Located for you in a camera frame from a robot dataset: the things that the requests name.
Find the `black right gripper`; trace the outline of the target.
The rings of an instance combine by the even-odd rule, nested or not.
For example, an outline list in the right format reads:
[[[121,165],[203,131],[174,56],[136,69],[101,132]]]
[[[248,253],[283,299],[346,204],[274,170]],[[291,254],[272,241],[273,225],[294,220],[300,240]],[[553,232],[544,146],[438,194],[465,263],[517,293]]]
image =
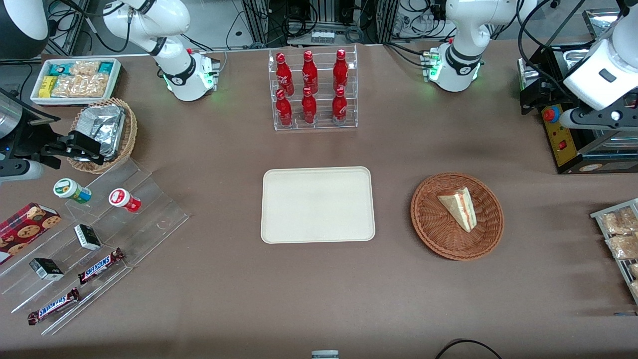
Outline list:
[[[46,146],[57,148],[62,138],[54,132],[49,124],[31,125],[32,120],[38,118],[24,112],[20,123],[14,129],[14,158],[39,162],[54,170],[61,168],[61,159],[46,151]],[[91,137],[78,131],[70,131],[67,135],[67,149],[64,156],[74,161],[92,162],[96,165],[104,164],[104,156],[100,154],[101,144]]]

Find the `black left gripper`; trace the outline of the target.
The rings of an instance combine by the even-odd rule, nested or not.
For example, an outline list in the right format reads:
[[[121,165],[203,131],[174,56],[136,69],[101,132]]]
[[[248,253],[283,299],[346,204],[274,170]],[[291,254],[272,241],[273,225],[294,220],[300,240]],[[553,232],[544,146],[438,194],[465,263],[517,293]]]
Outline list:
[[[526,77],[520,75],[520,113],[527,115],[529,112],[544,109],[551,105],[568,105],[568,107],[578,107],[580,100],[572,91],[567,89],[564,80],[558,80],[554,84],[549,79],[533,75]]]

